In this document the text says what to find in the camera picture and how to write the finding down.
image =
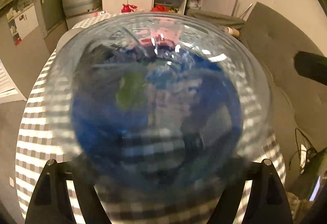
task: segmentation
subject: red bag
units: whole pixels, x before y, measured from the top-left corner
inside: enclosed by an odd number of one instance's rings
[[[168,8],[163,5],[156,5],[156,7],[152,8],[151,12],[168,12]]]
[[[134,12],[137,9],[137,6],[135,5],[129,5],[129,4],[123,4],[123,8],[122,8],[122,13],[125,12]]]

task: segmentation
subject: electrical wire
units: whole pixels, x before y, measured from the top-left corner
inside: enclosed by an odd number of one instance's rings
[[[292,159],[293,159],[293,157],[295,156],[295,154],[296,153],[298,153],[298,155],[299,155],[299,160],[301,160],[301,151],[300,151],[300,149],[299,149],[299,143],[298,143],[298,135],[297,135],[297,130],[301,133],[301,135],[302,135],[302,137],[309,143],[309,145],[310,145],[310,148],[307,150],[307,151],[305,151],[305,150],[302,150],[302,151],[304,151],[304,152],[306,152],[307,153],[307,155],[306,155],[306,159],[305,159],[305,166],[307,165],[307,163],[308,162],[310,162],[310,159],[312,158],[312,157],[314,157],[317,153],[318,153],[318,151],[314,148],[314,146],[313,146],[313,144],[310,142],[310,140],[305,136],[305,134],[299,129],[299,128],[295,128],[295,141],[296,141],[296,147],[297,147],[297,151],[291,156],[291,159],[290,159],[290,161],[289,161],[289,163],[288,163],[288,169],[290,170],[291,169],[291,163],[292,163]],[[302,168],[301,168],[301,166],[300,166],[300,174],[302,174],[303,173],[303,171],[304,171],[304,168],[303,168],[303,170],[302,170]]]

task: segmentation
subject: metal bolt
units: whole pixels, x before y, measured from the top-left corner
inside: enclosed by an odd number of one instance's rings
[[[54,159],[50,159],[50,160],[48,160],[46,163],[47,163],[47,165],[52,165],[53,163],[55,162],[55,160]]]
[[[270,166],[270,165],[271,165],[271,161],[268,160],[268,159],[265,159],[265,160],[264,160],[264,163],[265,163],[267,166]]]

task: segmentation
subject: gray and white checkered fabric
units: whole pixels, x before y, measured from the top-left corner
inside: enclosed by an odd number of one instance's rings
[[[86,19],[76,24],[74,28],[87,28],[92,24],[113,16],[116,15],[104,14],[98,17]],[[46,161],[49,159],[56,159],[58,162],[69,160],[69,156],[66,153],[63,153],[63,149],[57,145],[56,139],[53,137],[52,131],[49,130],[49,124],[45,118],[45,81],[55,57],[56,52],[54,51],[38,77],[27,101],[19,129],[15,169],[16,188],[23,217],[26,217],[34,187]],[[58,116],[60,116],[58,123],[62,124],[61,132],[63,134],[67,137],[73,137],[74,133],[68,125],[70,121],[68,110],[71,94],[65,92],[65,79],[62,79],[61,83],[62,85],[60,86],[62,93],[59,96],[56,96],[56,101],[58,101],[56,111],[60,113],[58,114]],[[248,103],[249,99],[244,99],[244,102],[245,104]],[[286,178],[286,168],[280,147],[276,142],[276,137],[272,131],[269,131],[269,136],[263,143],[263,147],[259,150],[258,157],[254,161],[261,162],[263,159],[270,159],[273,162],[282,182],[284,183]],[[73,183],[67,181],[67,187],[75,220],[77,223],[85,223],[76,198]],[[210,218],[219,200],[219,194],[212,190],[211,185],[204,188],[200,196],[182,203],[170,205],[115,201],[112,197],[109,199],[100,189],[97,189],[97,191],[102,205],[112,223],[204,224]],[[243,197],[234,220],[235,224],[241,223],[243,220],[250,191],[251,181],[248,181],[244,187]]]

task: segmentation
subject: gray sofa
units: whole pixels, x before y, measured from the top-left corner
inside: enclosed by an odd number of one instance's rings
[[[272,93],[270,125],[284,157],[288,190],[300,171],[297,154],[288,168],[297,151],[295,128],[300,128],[318,151],[327,147],[327,87],[299,76],[293,57],[300,50],[323,54],[298,27],[261,3],[256,4],[246,22],[201,10],[189,10],[187,15],[238,28],[241,42],[261,63]],[[298,133],[299,145],[302,142]]]

